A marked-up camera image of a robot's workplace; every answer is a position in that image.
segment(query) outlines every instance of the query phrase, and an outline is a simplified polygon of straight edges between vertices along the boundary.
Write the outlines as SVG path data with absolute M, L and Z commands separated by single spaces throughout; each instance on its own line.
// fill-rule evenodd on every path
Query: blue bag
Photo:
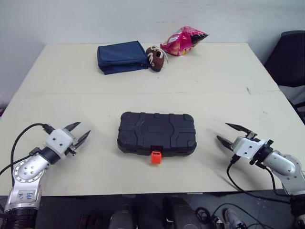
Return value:
M 147 55 L 138 41 L 99 46 L 97 61 L 105 75 L 149 67 Z

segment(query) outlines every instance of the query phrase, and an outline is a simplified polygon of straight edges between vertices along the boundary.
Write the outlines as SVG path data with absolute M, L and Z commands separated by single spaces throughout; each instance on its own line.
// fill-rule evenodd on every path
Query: black plastic case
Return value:
M 196 148 L 194 120 L 189 114 L 146 114 L 126 112 L 121 115 L 119 149 L 125 153 L 163 156 L 187 156 Z

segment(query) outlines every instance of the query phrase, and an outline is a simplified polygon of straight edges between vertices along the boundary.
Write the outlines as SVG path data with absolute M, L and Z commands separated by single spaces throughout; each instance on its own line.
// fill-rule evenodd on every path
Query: snack bag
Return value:
M 191 50 L 196 44 L 206 38 L 208 34 L 190 26 L 184 26 L 162 43 L 160 47 L 169 54 L 181 56 Z

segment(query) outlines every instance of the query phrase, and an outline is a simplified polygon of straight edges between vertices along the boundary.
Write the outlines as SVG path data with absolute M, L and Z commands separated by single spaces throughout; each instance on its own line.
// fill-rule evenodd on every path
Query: black cable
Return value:
M 287 194 L 279 194 L 276 192 L 276 187 L 275 187 L 275 177 L 273 176 L 272 172 L 270 171 L 270 169 L 265 168 L 265 170 L 267 170 L 267 172 L 270 174 L 271 179 L 272 179 L 272 187 L 273 187 L 273 192 L 280 196 L 280 197 L 292 197 L 292 195 L 287 195 Z
M 232 205 L 238 209 L 240 209 L 241 211 L 243 211 L 244 213 L 246 213 L 248 216 L 250 216 L 251 218 L 253 218 L 256 222 L 258 222 L 259 225 L 261 225 L 264 229 L 266 229 L 266 227 L 258 220 L 256 219 L 254 216 L 250 215 L 250 213 L 248 213 L 246 210 L 242 209 L 240 206 L 237 206 L 236 204 L 231 204 L 231 203 L 224 203 L 221 204 L 220 206 L 218 206 L 216 208 L 216 210 L 213 212 L 212 216 L 215 216 L 215 213 L 218 211 L 219 208 L 221 208 L 223 205 Z
M 16 163 L 19 163 L 20 161 L 23 161 L 23 160 L 25 160 L 25 159 L 27 159 L 27 158 L 29 158 L 29 157 L 30 157 L 30 155 L 27 155 L 27 156 L 25 156 L 25 157 L 23 157 L 23 158 L 21 158 L 21 159 L 15 161 L 15 162 L 13 162 L 13 164 L 9 164 L 9 165 L 5 166 L 5 168 L 2 169 L 2 170 L 0 171 L 0 176 L 2 175 L 2 173 L 4 173 L 5 170 L 7 170 L 7 169 L 8 169 L 9 167 L 11 167 L 12 165 L 14 165 L 14 164 L 16 164 Z M 1 210 L 2 212 L 4 212 L 4 207 L 3 207 L 1 204 L 0 204 L 0 210 Z
M 211 221 L 210 212 L 206 208 L 202 208 L 202 207 L 197 208 L 195 214 L 199 222 L 201 222 L 204 225 L 206 225 Z
M 253 224 L 250 224 L 249 226 L 247 226 L 247 228 L 249 229 L 250 227 L 255 226 L 255 225 L 260 225 L 260 224 L 259 223 L 253 223 Z M 267 227 L 267 228 L 270 228 L 270 229 L 274 229 L 274 228 L 272 228 L 272 227 L 270 227 L 268 225 L 265 225 L 265 224 L 263 224 L 263 226 Z
M 255 197 L 255 198 L 259 198 L 259 199 L 264 199 L 264 200 L 269 200 L 269 201 L 273 201 L 273 202 L 278 202 L 278 203 L 283 203 L 283 204 L 290 204 L 290 202 L 288 201 L 284 201 L 284 200 L 280 200 L 280 199 L 272 199 L 272 198 L 267 198 L 267 197 L 261 197 L 261 196 L 256 196 L 256 195 L 253 195 L 245 190 L 243 190 L 241 187 L 239 187 L 234 181 L 233 179 L 231 178 L 230 174 L 229 174 L 229 170 L 231 168 L 231 166 L 233 165 L 233 163 L 231 162 L 227 168 L 227 175 L 230 179 L 230 181 L 235 185 L 235 187 L 237 187 L 237 189 L 241 192 L 244 192 L 245 194 L 247 195 L 250 195 L 252 197 Z
M 19 141 L 19 139 L 21 138 L 21 136 L 27 132 L 29 129 L 31 129 L 32 127 L 34 126 L 44 126 L 45 124 L 42 124 L 42 123 L 34 123 L 30 126 L 28 126 L 27 128 L 25 128 L 19 135 L 18 137 L 16 138 L 15 142 L 14 142 L 14 145 L 13 145 L 13 148 L 11 149 L 11 152 L 10 152 L 10 171 L 11 171 L 11 182 L 12 182 L 12 186 L 15 185 L 15 181 L 14 181 L 14 178 L 13 178 L 13 170 L 14 170 L 14 153 L 15 153 L 15 148 L 16 148 L 16 145 Z

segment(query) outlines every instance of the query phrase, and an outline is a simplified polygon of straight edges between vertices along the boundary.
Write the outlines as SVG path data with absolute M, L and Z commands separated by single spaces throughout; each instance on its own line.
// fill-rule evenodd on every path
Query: sneaker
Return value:
M 166 53 L 161 48 L 154 45 L 146 50 L 146 54 L 151 69 L 155 72 L 159 72 L 164 64 L 164 56 L 167 59 Z
M 239 219 L 238 214 L 230 208 L 225 210 L 224 219 L 230 223 L 231 229 L 247 229 L 245 223 Z

